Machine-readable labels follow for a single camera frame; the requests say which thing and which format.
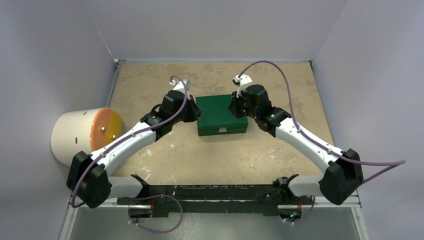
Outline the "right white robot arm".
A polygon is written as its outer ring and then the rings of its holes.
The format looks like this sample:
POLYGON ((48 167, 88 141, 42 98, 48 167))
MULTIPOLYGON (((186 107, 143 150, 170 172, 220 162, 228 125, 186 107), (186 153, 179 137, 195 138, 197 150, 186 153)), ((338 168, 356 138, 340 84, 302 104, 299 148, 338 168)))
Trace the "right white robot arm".
POLYGON ((359 161, 359 154, 353 149, 343 151, 306 129, 296 127, 287 111, 272 105, 262 85, 253 84, 240 93, 232 92, 227 109, 236 119, 254 119, 262 131, 294 147, 321 171, 319 175, 295 174, 280 181, 284 186, 280 191, 284 202, 292 204, 302 196, 322 196, 332 204, 341 205, 362 185, 362 167, 342 159, 359 161))

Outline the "green jewelry box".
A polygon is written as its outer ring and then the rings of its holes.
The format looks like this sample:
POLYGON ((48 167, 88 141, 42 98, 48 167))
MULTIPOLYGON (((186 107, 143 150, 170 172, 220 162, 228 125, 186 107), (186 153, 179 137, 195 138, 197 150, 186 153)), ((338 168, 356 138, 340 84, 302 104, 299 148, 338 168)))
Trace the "green jewelry box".
POLYGON ((230 94, 198 96, 196 105, 201 110, 201 116, 196 121, 198 136, 218 136, 229 134, 244 134, 249 125, 246 116, 234 118, 228 110, 232 101, 230 94))

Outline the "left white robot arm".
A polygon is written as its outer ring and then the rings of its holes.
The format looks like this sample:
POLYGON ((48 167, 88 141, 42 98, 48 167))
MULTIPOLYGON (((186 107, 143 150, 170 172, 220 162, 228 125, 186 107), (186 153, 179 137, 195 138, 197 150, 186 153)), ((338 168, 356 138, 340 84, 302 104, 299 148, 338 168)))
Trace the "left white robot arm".
POLYGON ((128 197, 138 205, 146 203, 149 191, 139 177, 112 181, 111 174, 139 150, 168 134, 175 124, 195 122, 201 114, 192 95, 170 90, 160 104, 118 139, 91 153, 76 153, 66 181, 72 191, 70 205, 78 207, 76 198, 91 209, 108 198, 128 197))

